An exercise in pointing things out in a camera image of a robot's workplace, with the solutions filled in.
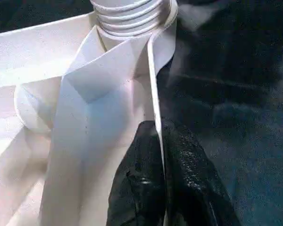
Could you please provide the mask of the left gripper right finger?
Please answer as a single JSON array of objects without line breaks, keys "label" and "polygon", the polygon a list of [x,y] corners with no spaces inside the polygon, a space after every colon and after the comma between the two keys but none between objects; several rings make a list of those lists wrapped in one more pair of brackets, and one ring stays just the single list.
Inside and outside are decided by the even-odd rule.
[{"label": "left gripper right finger", "polygon": [[239,226],[217,170],[184,125],[162,121],[170,226]]}]

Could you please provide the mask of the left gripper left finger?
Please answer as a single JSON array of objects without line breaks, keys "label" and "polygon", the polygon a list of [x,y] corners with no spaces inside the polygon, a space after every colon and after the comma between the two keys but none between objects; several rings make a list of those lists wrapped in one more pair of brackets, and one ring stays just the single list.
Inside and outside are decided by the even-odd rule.
[{"label": "left gripper left finger", "polygon": [[143,121],[116,170],[107,225],[161,226],[164,215],[165,181],[158,133],[153,121]]}]

